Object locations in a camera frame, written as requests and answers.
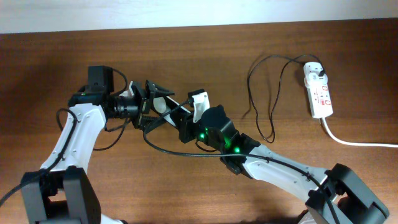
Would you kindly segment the black Galaxy flip smartphone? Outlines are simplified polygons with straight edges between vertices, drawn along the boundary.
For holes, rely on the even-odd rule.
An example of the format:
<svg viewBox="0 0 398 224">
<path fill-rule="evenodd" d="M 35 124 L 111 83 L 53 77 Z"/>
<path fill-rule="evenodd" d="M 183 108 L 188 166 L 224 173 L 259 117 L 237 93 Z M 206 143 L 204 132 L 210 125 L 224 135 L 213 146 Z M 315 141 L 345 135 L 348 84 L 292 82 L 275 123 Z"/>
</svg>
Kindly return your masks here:
<svg viewBox="0 0 398 224">
<path fill-rule="evenodd" d="M 154 98 L 154 100 L 153 100 L 154 111 L 159 115 L 162 115 L 162 114 L 174 109 L 179 104 L 180 103 L 178 103 L 177 101 L 175 101 L 174 99 L 172 99 L 169 96 L 158 97 L 158 98 Z M 172 126 L 177 128 L 178 125 L 180 124 L 180 119 L 184 115 L 190 114 L 190 113 L 191 112 L 188 109 L 186 109 L 184 106 L 182 106 L 180 109 L 178 109 L 175 112 L 175 114 L 170 113 L 164 119 L 166 120 L 166 122 L 168 122 L 169 124 L 171 124 Z"/>
</svg>

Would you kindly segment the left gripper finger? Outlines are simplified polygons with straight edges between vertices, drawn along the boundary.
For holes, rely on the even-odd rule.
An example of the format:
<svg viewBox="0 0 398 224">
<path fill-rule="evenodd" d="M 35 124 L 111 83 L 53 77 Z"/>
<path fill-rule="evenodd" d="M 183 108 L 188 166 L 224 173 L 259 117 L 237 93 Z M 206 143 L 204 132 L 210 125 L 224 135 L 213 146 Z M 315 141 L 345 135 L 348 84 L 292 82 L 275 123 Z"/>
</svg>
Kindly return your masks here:
<svg viewBox="0 0 398 224">
<path fill-rule="evenodd" d="M 156 128 L 164 123 L 165 121 L 163 119 L 159 120 L 159 117 L 141 115 L 141 128 Z"/>
<path fill-rule="evenodd" d="M 148 93 L 148 99 L 150 100 L 159 97 L 172 96 L 175 94 L 174 91 L 163 88 L 150 80 L 146 80 L 146 91 Z"/>
</svg>

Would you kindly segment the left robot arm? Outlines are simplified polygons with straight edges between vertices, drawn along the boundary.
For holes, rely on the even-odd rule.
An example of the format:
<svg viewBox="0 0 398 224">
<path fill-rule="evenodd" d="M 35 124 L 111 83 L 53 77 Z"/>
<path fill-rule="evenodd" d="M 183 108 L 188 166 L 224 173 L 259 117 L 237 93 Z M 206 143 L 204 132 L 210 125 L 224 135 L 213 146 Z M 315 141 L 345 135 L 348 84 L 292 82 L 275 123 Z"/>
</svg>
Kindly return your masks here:
<svg viewBox="0 0 398 224">
<path fill-rule="evenodd" d="M 152 122 L 154 100 L 173 92 L 150 81 L 144 88 L 125 82 L 114 90 L 115 68 L 88 68 L 88 83 L 68 101 L 67 121 L 51 155 L 21 180 L 29 223 L 119 223 L 101 211 L 87 170 L 95 142 L 109 119 L 123 119 L 137 129 Z"/>
</svg>

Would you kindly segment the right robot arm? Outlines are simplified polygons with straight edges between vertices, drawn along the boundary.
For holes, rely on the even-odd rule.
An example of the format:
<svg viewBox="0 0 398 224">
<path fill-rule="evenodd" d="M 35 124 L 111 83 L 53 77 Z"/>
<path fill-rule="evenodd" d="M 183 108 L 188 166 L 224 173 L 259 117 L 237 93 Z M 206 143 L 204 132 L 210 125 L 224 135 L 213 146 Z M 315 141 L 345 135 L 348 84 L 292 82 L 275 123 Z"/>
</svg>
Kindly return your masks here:
<svg viewBox="0 0 398 224">
<path fill-rule="evenodd" d="M 196 140 L 217 151 L 234 174 L 261 180 L 304 202 L 301 223 L 384 223 L 388 208 L 349 167 L 336 164 L 327 170 L 278 155 L 240 133 L 219 105 L 202 114 L 177 106 L 167 116 L 181 142 Z"/>
</svg>

